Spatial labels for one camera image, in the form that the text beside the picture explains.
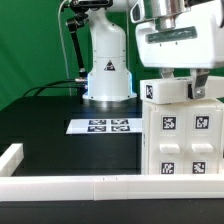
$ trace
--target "white box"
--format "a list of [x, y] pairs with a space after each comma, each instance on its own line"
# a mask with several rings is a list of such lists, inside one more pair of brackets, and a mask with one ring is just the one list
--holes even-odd
[[143, 102], [142, 174], [217, 174], [223, 152], [218, 100]]

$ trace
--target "green backdrop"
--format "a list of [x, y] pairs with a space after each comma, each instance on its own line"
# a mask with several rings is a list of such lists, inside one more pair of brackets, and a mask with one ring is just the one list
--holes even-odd
[[[57, 13], [60, 0], [1, 0], [0, 3], [0, 109], [21, 97], [32, 87], [66, 79]], [[77, 77], [77, 63], [66, 19], [73, 13], [62, 13], [63, 33], [71, 78]], [[108, 18], [127, 30], [125, 13], [109, 13]], [[158, 69], [144, 68], [139, 60], [134, 36], [135, 25], [128, 21], [128, 65], [139, 92], [139, 80], [158, 78]], [[91, 37], [88, 26], [78, 31], [86, 69], [92, 66]], [[178, 75], [188, 75], [178, 70]], [[211, 71], [224, 74], [223, 69]], [[68, 95], [68, 90], [47, 90], [42, 95]]]

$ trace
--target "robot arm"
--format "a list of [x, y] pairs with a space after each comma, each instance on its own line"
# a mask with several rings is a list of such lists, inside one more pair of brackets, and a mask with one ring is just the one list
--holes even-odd
[[111, 7], [113, 0], [70, 0], [70, 4], [74, 8], [102, 8]]
[[224, 66], [224, 1], [139, 0], [131, 18], [143, 22], [136, 28], [143, 65], [189, 68], [190, 95], [204, 98], [209, 69]]

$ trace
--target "black table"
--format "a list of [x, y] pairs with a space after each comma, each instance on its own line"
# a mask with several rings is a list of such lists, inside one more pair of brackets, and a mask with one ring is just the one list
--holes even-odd
[[[0, 153], [24, 144], [14, 176], [139, 174], [141, 134], [66, 135], [71, 119], [141, 118], [141, 104], [100, 109], [76, 97], [27, 97], [0, 112]], [[1, 202], [0, 223], [223, 223], [224, 200]]]

